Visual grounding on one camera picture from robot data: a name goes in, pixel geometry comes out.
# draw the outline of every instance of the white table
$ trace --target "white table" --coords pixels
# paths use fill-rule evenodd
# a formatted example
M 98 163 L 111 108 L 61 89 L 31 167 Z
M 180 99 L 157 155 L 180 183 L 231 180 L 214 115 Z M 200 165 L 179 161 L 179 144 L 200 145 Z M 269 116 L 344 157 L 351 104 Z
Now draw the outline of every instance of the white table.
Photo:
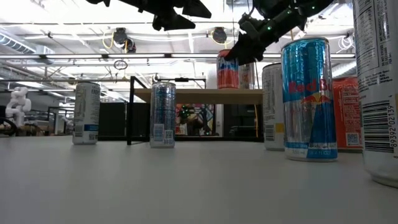
M 398 189 L 373 182 L 362 155 L 309 163 L 263 148 L 0 139 L 0 223 L 398 223 Z

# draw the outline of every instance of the black robotic claw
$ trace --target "black robotic claw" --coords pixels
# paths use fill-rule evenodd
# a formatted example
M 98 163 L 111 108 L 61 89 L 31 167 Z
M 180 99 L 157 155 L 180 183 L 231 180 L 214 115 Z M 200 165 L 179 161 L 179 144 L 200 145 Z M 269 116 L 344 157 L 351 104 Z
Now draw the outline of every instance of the black robotic claw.
M 108 7 L 110 0 L 86 0 L 92 4 L 104 2 Z M 137 7 L 139 12 L 147 11 L 154 16 L 153 28 L 161 30 L 194 29 L 195 24 L 178 15 L 174 7 L 183 8 L 182 14 L 211 18 L 211 12 L 200 0 L 120 0 L 131 6 Z
M 226 56 L 226 60 L 237 58 L 239 65 L 261 61 L 263 53 L 273 42 L 294 27 L 304 30 L 307 17 L 318 14 L 334 0 L 253 0 L 254 7 L 264 16 L 260 21 L 246 13 L 239 20 L 245 34 Z

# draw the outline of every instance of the wooden shelf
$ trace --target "wooden shelf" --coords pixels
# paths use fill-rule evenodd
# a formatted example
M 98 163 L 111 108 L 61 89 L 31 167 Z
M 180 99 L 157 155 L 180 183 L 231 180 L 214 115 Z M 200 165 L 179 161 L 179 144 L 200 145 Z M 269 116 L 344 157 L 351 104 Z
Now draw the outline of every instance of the wooden shelf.
M 135 89 L 135 95 L 150 103 L 151 89 Z M 262 90 L 177 89 L 177 103 L 262 104 Z

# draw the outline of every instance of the orange can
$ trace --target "orange can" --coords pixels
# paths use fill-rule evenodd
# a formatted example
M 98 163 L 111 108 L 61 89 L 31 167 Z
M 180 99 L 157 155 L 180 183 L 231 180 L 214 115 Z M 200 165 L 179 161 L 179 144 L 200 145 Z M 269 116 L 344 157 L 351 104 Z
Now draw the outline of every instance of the orange can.
M 337 148 L 362 150 L 358 79 L 356 77 L 334 79 L 333 97 Z
M 237 59 L 227 61 L 229 49 L 219 52 L 217 56 L 217 88 L 239 88 L 239 63 Z

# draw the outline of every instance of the energy drink can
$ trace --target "energy drink can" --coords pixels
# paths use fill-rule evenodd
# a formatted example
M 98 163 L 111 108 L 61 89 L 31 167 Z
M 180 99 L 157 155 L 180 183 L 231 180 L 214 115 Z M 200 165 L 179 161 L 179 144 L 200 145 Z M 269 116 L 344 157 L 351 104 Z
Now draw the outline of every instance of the energy drink can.
M 96 144 L 100 123 L 101 87 L 96 83 L 81 82 L 76 86 L 73 119 L 74 144 Z
M 173 148 L 175 145 L 175 84 L 157 82 L 150 98 L 150 146 Z
M 362 151 L 361 110 L 359 108 L 358 79 L 333 79 L 337 148 Z
M 254 63 L 239 66 L 239 88 L 241 90 L 253 90 L 256 88 L 256 68 Z
M 225 60 L 229 50 L 222 50 L 217 56 L 217 88 L 239 88 L 239 63 L 237 59 Z
M 280 63 L 267 65 L 262 69 L 262 114 L 266 149 L 284 151 L 284 103 Z
M 337 159 L 328 40 L 309 37 L 282 49 L 285 153 L 289 159 Z
M 398 187 L 398 1 L 353 6 L 364 165 L 376 182 Z

